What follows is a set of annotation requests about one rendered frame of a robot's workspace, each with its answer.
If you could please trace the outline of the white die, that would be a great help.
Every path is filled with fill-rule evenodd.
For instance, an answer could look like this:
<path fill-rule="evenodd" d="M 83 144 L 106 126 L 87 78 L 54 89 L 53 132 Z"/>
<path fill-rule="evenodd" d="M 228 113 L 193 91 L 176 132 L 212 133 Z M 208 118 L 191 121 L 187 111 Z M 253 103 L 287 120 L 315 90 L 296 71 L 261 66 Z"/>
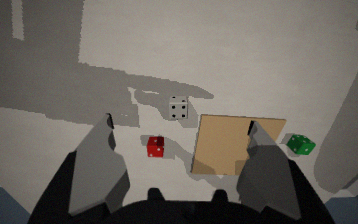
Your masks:
<path fill-rule="evenodd" d="M 188 118 L 188 99 L 186 96 L 171 96 L 169 100 L 170 119 Z"/>

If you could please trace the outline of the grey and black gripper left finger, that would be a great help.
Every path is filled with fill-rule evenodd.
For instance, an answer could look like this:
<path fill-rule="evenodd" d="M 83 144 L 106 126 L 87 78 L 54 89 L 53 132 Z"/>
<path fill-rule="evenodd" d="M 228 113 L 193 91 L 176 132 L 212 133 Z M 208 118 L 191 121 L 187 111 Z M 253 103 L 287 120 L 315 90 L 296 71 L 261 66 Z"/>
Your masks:
<path fill-rule="evenodd" d="M 124 158 L 105 113 L 70 152 L 38 200 L 27 224 L 99 224 L 122 208 L 130 189 Z"/>

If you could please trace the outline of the tan flat mat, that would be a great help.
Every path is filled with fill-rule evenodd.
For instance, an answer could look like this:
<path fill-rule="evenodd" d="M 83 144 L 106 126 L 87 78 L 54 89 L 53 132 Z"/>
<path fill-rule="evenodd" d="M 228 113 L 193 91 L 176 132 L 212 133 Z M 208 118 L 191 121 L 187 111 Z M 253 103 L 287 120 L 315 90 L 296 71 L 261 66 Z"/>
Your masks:
<path fill-rule="evenodd" d="M 286 119 L 202 114 L 192 174 L 240 175 L 251 141 L 248 130 L 257 121 L 276 142 Z"/>

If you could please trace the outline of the red die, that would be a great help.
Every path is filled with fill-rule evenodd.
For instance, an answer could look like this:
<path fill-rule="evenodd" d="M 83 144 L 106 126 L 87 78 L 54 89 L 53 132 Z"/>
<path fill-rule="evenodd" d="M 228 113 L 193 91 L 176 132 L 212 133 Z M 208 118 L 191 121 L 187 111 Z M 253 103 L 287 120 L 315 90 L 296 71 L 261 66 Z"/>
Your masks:
<path fill-rule="evenodd" d="M 148 157 L 163 157 L 164 137 L 149 137 L 147 153 Z"/>

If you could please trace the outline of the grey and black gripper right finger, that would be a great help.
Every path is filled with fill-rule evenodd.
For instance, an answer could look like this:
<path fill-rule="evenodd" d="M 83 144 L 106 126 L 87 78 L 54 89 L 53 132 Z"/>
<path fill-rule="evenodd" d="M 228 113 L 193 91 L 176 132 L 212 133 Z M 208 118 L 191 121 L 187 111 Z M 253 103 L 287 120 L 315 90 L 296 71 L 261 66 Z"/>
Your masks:
<path fill-rule="evenodd" d="M 251 120 L 247 135 L 251 139 L 247 148 L 250 159 L 236 186 L 241 204 L 274 224 L 335 224 L 296 162 L 257 121 Z"/>

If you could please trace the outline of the green die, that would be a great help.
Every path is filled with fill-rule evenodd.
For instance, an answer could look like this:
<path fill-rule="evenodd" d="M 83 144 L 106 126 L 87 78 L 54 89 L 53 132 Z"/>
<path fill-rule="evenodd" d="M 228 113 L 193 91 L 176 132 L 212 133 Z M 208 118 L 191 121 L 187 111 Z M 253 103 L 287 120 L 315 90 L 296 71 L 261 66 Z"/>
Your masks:
<path fill-rule="evenodd" d="M 309 155 L 316 144 L 302 135 L 292 135 L 286 144 L 295 154 Z"/>

